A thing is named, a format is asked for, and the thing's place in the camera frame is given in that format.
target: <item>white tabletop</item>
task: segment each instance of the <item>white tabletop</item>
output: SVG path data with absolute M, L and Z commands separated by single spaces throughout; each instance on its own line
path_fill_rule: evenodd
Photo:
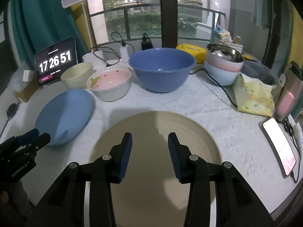
M 28 103 L 20 105 L 1 142 L 33 129 L 43 107 L 67 90 L 61 81 L 39 89 Z M 296 186 L 290 177 L 283 178 L 277 159 L 259 127 L 265 117 L 234 109 L 225 93 L 211 84 L 204 72 L 190 75 L 179 89 L 171 93 L 147 91 L 134 77 L 130 91 L 122 99 L 115 102 L 103 102 L 95 96 L 94 99 L 96 108 L 81 133 L 63 146 L 41 149 L 36 156 L 37 166 L 23 177 L 24 189 L 34 205 L 70 162 L 88 163 L 91 150 L 104 131 L 126 117 L 151 110 L 185 115 L 207 129 L 219 147 L 222 161 L 233 163 L 269 212 L 274 211 Z M 211 226 L 215 226 L 215 208 L 216 201 L 211 207 Z

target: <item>blue plate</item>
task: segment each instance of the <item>blue plate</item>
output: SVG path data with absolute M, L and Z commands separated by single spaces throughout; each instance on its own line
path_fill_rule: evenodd
M 50 146 L 73 139 L 88 122 L 93 106 L 91 95 L 83 89 L 68 90 L 52 99 L 39 114 L 35 128 L 48 133 Z

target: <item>black cable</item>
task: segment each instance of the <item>black cable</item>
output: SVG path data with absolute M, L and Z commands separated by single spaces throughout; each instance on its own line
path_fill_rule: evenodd
M 118 58 L 120 58 L 121 59 L 121 57 L 120 57 L 120 55 L 117 53 L 117 51 L 115 51 L 115 50 L 113 50 L 112 48 L 110 48 L 110 47 L 105 47 L 105 46 L 97 46 L 97 47 L 93 47 L 93 48 L 106 48 L 106 49 L 110 49 L 110 50 L 112 50 L 112 51 L 114 51 L 114 53 L 115 53 L 115 55 L 118 57 Z
M 228 97 L 229 101 L 232 103 L 232 105 L 234 105 L 235 108 L 238 108 L 238 106 L 231 100 L 231 98 L 229 97 L 229 95 L 227 94 L 227 92 L 226 92 L 226 90 L 223 88 L 223 86 L 220 85 L 212 76 L 210 76 L 210 74 L 209 74 L 204 68 L 200 68 L 200 69 L 198 69 L 198 70 L 195 71 L 195 72 L 191 72 L 190 74 L 194 74 L 194 73 L 199 72 L 199 71 L 205 71 L 206 74 L 207 74 L 207 75 L 208 75 L 208 76 L 209 76 L 217 85 L 219 85 L 219 86 L 221 87 L 221 89 L 225 92 L 225 94 L 227 95 L 227 97 Z
M 125 44 L 128 44 L 128 45 L 132 46 L 132 48 L 133 48 L 133 53 L 132 53 L 132 55 L 130 55 L 130 56 L 133 56 L 133 55 L 134 55 L 134 46 L 133 46 L 132 44 L 129 44 L 129 43 L 125 43 Z
M 118 34 L 118 35 L 121 37 L 121 42 L 119 42 L 119 41 L 117 41 L 117 40 L 115 40 L 115 39 L 113 38 L 113 34 L 114 34 L 114 33 Z M 135 52 L 134 46 L 133 46 L 132 44 L 126 43 L 126 42 L 124 41 L 124 39 L 123 39 L 123 37 L 121 36 L 120 33 L 116 32 L 116 31 L 112 32 L 112 33 L 111 33 L 111 38 L 112 38 L 112 40 L 113 40 L 114 42 L 122 44 L 122 46 L 125 46 L 126 44 L 132 46 L 132 48 L 133 48 L 133 54 L 132 54 L 131 56 L 134 55 L 134 52 Z
M 292 177 L 292 179 L 294 180 L 294 183 L 297 183 L 299 180 L 299 175 L 300 175 L 300 165 L 301 165 L 301 153 L 299 151 L 299 148 L 297 147 L 296 143 L 294 142 L 294 130 L 293 127 L 291 126 L 288 118 L 286 120 L 284 120 L 283 122 L 280 122 L 277 120 L 278 123 L 282 124 L 284 127 L 284 130 L 287 134 L 290 135 L 291 139 L 292 139 L 292 143 L 294 144 L 294 147 L 296 148 L 298 155 L 299 155 L 299 165 L 298 165 L 298 176 L 297 179 L 294 178 L 294 171 L 291 171 L 290 176 Z
M 106 63 L 106 67 L 113 66 L 113 65 L 118 64 L 118 63 L 120 62 L 121 57 L 118 55 L 118 53 L 117 53 L 116 51 L 114 51 L 114 52 L 102 51 L 102 52 L 106 52 L 106 53 L 114 54 L 116 57 L 118 57 L 118 58 L 119 58 L 119 59 L 118 59 L 118 62 L 116 62 L 116 63 L 114 63 L 114 64 L 108 64 L 106 60 L 104 60 L 104 59 L 102 59 L 100 56 L 96 55 L 96 54 L 95 54 L 95 52 L 97 52 L 97 51 L 98 51 L 98 50 L 93 51 L 93 52 L 92 52 L 92 53 L 93 53 L 93 55 L 94 55 L 94 56 L 96 56 L 97 58 L 99 58 L 100 60 L 103 60 L 103 61 Z
M 3 132 L 4 132 L 5 128 L 6 128 L 6 126 L 7 126 L 8 122 L 9 122 L 9 120 L 10 120 L 10 118 L 7 119 L 7 121 L 6 121 L 6 123 L 5 123 L 4 127 L 3 127 L 3 129 L 2 129 L 2 131 L 1 131 L 0 138 L 2 137 L 2 134 L 3 134 Z
M 150 42 L 152 42 L 152 41 L 150 40 L 149 36 L 148 36 L 145 32 L 143 33 L 143 36 L 144 36 L 144 35 L 147 37 L 147 39 L 148 39 Z

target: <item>beige plate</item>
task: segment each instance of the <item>beige plate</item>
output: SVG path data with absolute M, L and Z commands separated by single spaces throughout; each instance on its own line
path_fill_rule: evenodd
M 125 178 L 121 184 L 111 184 L 116 223 L 125 227 L 183 226 L 189 184 L 182 185 L 175 177 L 168 134 L 175 132 L 191 153 L 221 164 L 213 138 L 197 122 L 180 114 L 147 112 L 126 118 L 106 131 L 96 143 L 90 162 L 120 144 L 125 132 L 132 134 L 133 145 Z M 211 201 L 214 192 L 211 184 Z

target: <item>metal container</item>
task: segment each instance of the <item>metal container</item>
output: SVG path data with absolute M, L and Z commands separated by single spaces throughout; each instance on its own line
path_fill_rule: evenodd
M 209 44 L 207 45 L 205 60 L 219 69 L 228 72 L 240 72 L 244 57 L 240 52 L 227 45 Z

